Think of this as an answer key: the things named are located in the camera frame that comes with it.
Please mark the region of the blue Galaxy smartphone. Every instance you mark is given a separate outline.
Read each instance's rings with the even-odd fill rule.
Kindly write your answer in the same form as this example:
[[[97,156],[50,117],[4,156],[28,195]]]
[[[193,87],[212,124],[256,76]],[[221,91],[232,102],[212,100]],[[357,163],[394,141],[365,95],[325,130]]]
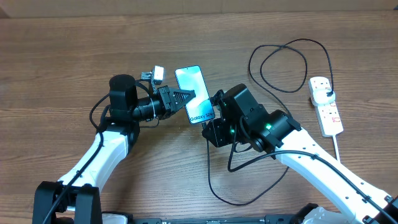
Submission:
[[[175,71],[178,87],[181,90],[193,90],[195,97],[190,100],[185,109],[190,124],[203,123],[215,118],[201,68],[198,65],[178,68]]]

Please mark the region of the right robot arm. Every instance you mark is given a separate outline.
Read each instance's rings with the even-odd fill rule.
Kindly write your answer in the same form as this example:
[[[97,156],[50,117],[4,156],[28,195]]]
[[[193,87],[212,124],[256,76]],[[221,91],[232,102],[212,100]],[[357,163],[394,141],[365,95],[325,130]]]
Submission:
[[[281,110],[268,113],[246,85],[238,84],[210,98],[220,111],[202,131],[215,147],[248,143],[260,152],[248,166],[272,157],[290,167],[338,209],[330,212],[308,204],[291,223],[397,223],[397,198],[391,197],[351,172],[327,153],[290,115]]]

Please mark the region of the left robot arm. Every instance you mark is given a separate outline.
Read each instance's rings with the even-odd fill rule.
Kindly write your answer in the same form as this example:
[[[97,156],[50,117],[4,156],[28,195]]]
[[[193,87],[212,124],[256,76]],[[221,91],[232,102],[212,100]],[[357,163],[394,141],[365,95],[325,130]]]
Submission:
[[[116,166],[135,145],[140,123],[167,119],[194,99],[193,90],[168,86],[149,90],[126,74],[109,81],[110,104],[95,126],[85,155],[56,182],[43,181],[35,191],[33,223],[132,223],[132,215],[103,212],[100,193]]]

